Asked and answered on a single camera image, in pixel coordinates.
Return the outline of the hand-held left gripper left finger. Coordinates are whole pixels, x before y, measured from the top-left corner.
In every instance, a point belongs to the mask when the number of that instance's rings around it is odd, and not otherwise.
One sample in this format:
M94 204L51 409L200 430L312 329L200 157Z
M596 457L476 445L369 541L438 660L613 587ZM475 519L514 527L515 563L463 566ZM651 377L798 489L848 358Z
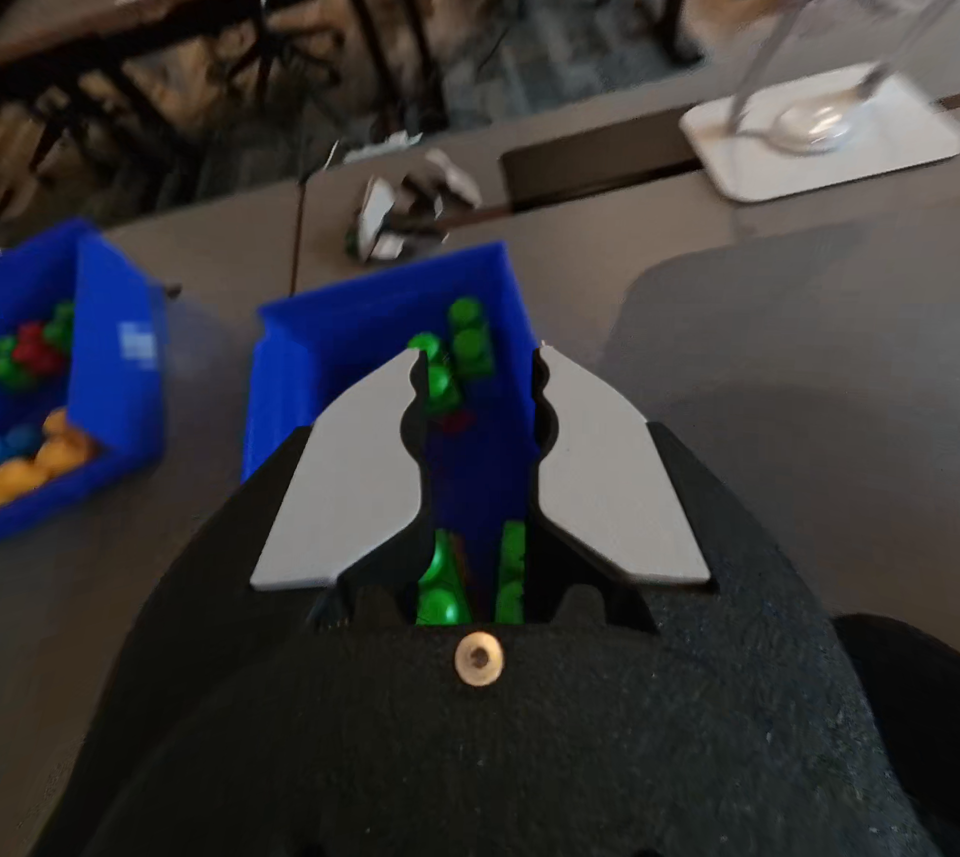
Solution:
M423 415L416 380L426 357L404 349L316 418L249 585L329 587L415 524L425 509L423 444L403 419Z

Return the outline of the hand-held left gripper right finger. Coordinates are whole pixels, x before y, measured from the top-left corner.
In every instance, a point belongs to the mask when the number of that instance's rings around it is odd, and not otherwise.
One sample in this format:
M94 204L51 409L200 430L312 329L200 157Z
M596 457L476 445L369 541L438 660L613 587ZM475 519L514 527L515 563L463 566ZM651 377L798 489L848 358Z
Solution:
M534 352L539 518L627 582L705 587L711 569L645 415L556 347Z

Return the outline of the blue plastic object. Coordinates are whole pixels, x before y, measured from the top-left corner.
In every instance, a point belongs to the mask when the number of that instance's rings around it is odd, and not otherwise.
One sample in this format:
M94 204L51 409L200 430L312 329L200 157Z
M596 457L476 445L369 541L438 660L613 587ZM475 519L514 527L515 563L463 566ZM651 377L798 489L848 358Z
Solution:
M462 540L471 614L486 621L494 617L503 525L525 520L539 455L532 395L539 345L505 243L368 271L262 306L242 479L415 334L436 333L450 355L447 311L463 296L485 308L496 370L489 379L458 381L463 409L476 422L447 436L432 420L426 454L434 527Z

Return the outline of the assorted mega blocks row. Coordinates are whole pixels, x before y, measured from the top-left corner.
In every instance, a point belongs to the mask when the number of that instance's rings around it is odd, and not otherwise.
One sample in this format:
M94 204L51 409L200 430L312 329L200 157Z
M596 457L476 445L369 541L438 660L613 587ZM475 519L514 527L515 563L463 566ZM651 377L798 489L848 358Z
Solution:
M76 302L61 299L1 337L1 506L6 508L98 457L100 445L67 412Z

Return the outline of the blue plastic bin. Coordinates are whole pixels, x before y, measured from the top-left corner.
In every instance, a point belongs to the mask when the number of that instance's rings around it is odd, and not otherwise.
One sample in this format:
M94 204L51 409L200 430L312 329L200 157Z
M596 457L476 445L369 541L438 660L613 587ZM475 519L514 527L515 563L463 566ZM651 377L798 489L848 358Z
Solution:
M155 463L165 446L162 285L85 221L69 219L2 253L2 329L76 302L68 416L101 449L85 467L2 507L2 539Z

